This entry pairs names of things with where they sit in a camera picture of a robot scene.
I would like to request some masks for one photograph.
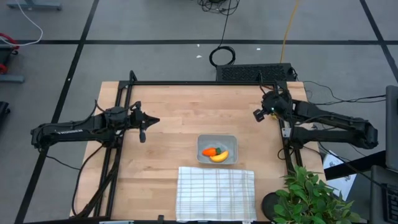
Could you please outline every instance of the orange carrot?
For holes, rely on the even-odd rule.
[[[219,148],[208,148],[203,150],[203,152],[201,152],[204,156],[216,156],[216,155],[220,155],[221,154],[221,149]]]

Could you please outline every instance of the checkered towel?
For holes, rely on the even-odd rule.
[[[180,167],[175,212],[178,222],[257,220],[254,172]]]

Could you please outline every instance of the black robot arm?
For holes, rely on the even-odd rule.
[[[284,128],[282,134],[294,148],[300,149],[309,141],[347,142],[363,149],[372,149],[378,144],[377,129],[369,121],[323,111],[311,103],[292,100],[288,91],[266,93],[262,97],[261,105],[261,110],[253,112],[258,122],[264,119],[264,115],[275,114],[279,119],[293,124]],[[312,122],[327,124],[342,131],[308,130],[296,126]]]
[[[111,146],[109,144],[116,142],[120,132],[128,129],[139,129],[140,142],[145,142],[146,129],[160,119],[143,113],[140,101],[129,109],[131,114],[128,114],[128,109],[115,106],[83,121],[41,124],[30,132],[32,145],[35,148],[44,148],[58,142],[98,141]]]

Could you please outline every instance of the yellow banana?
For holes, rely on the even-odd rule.
[[[223,162],[224,160],[226,160],[226,158],[228,158],[228,151],[225,151],[217,156],[210,156],[210,159],[213,162]]]

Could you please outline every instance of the potted plant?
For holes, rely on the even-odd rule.
[[[343,196],[333,195],[314,172],[296,166],[295,174],[283,176],[286,190],[277,190],[264,197],[263,212],[276,223],[299,224],[346,224],[358,222],[360,217],[351,212],[352,202],[343,201]]]

